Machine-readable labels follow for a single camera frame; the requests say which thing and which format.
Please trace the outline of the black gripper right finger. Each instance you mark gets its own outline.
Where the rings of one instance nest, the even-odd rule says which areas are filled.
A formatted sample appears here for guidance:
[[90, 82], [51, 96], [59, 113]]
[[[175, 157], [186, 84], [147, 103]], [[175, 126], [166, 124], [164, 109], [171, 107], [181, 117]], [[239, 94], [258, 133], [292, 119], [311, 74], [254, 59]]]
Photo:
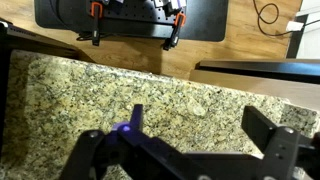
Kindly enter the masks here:
[[267, 144], [277, 128], [254, 106], [244, 108], [241, 127], [254, 144]]

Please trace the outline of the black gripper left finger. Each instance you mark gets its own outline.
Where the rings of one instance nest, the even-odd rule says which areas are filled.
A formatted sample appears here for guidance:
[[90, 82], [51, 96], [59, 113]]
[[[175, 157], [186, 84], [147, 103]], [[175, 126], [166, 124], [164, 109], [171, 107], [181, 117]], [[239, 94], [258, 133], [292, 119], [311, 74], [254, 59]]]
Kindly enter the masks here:
[[133, 129], [143, 129], [143, 105], [135, 104], [129, 121], [130, 126]]

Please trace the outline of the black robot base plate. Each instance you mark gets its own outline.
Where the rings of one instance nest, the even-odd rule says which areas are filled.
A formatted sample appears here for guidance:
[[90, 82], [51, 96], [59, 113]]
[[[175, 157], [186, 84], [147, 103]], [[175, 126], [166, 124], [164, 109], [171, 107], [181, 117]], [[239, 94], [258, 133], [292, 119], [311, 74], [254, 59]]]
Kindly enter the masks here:
[[[176, 16], [174, 0], [34, 0], [36, 23], [44, 28], [89, 33], [93, 30], [92, 4], [102, 5], [102, 34], [168, 38]], [[220, 42], [225, 38], [228, 0], [181, 0], [178, 10], [186, 16], [181, 39]]]

